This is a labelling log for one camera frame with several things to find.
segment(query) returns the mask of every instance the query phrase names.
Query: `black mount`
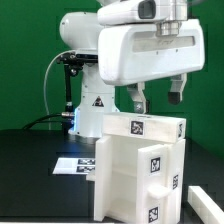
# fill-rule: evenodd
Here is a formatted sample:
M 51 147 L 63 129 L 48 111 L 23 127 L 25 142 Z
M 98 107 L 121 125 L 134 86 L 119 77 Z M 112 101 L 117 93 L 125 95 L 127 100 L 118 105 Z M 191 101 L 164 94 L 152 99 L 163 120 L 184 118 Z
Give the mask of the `black mount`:
M 65 112 L 74 112 L 71 93 L 71 77 L 76 77 L 79 72 L 82 71 L 85 63 L 98 63 L 98 56 L 91 54 L 76 54 L 75 52 L 68 52 L 61 54 L 56 59 L 56 62 L 57 64 L 64 64 L 66 93 Z M 73 119 L 66 118 L 66 121 L 62 123 L 62 129 L 64 134 L 67 134 L 68 130 L 72 128 L 73 125 Z

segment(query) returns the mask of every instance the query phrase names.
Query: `warning label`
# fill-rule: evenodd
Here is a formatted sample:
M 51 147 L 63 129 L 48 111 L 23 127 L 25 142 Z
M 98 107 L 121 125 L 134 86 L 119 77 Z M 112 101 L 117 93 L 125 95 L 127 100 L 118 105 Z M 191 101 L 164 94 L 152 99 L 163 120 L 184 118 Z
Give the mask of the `warning label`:
M 103 101 L 102 99 L 100 98 L 100 96 L 98 96 L 95 100 L 95 102 L 93 103 L 92 105 L 93 107 L 104 107 L 103 105 Z

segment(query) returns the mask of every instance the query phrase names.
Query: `green backdrop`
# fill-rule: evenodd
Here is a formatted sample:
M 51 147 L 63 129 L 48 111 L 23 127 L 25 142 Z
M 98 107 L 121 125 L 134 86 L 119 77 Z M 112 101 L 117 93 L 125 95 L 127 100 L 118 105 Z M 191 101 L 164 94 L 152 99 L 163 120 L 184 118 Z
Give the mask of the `green backdrop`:
M 43 80 L 50 61 L 68 48 L 58 27 L 67 12 L 95 12 L 95 0 L 2 0 L 0 4 L 0 129 L 18 129 L 44 116 Z M 188 75 L 184 101 L 170 105 L 169 79 L 146 83 L 150 113 L 187 118 L 187 136 L 224 158 L 224 1 L 207 0 L 191 8 L 200 19 L 205 37 L 204 69 Z M 72 80 L 73 99 L 80 101 L 81 76 Z M 64 72 L 54 65 L 48 79 L 51 113 L 64 110 Z M 125 87 L 116 89 L 121 111 L 132 111 Z

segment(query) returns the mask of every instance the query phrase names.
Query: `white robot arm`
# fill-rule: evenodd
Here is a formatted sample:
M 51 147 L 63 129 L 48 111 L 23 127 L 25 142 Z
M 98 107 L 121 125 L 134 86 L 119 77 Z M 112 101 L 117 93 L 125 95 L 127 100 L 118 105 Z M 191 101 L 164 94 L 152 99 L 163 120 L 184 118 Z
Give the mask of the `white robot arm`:
M 102 136 L 103 115 L 118 111 L 114 104 L 114 86 L 102 81 L 96 60 L 102 29 L 96 13 L 68 13 L 60 24 L 62 40 L 74 50 L 71 57 L 83 63 L 81 102 L 75 109 L 74 127 L 69 130 L 69 137 L 89 144 L 94 144 Z
M 187 8 L 186 0 L 119 0 L 98 11 L 105 26 L 98 44 L 101 78 L 135 84 L 128 87 L 135 112 L 147 111 L 145 81 L 172 77 L 169 101 L 178 104 L 186 73 L 202 69 L 203 33 L 198 20 L 187 20 Z

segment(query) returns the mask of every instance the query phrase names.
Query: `table surface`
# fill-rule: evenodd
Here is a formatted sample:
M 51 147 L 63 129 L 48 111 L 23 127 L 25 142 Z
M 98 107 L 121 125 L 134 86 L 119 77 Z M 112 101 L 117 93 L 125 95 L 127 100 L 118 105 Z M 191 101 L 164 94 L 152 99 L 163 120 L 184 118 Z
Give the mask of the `table surface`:
M 52 172 L 59 157 L 94 158 L 94 150 L 60 131 L 0 131 L 0 221 L 93 223 L 94 183 Z M 223 171 L 223 160 L 187 139 L 181 224 L 202 223 L 187 203 L 189 185 L 201 186 L 224 208 Z

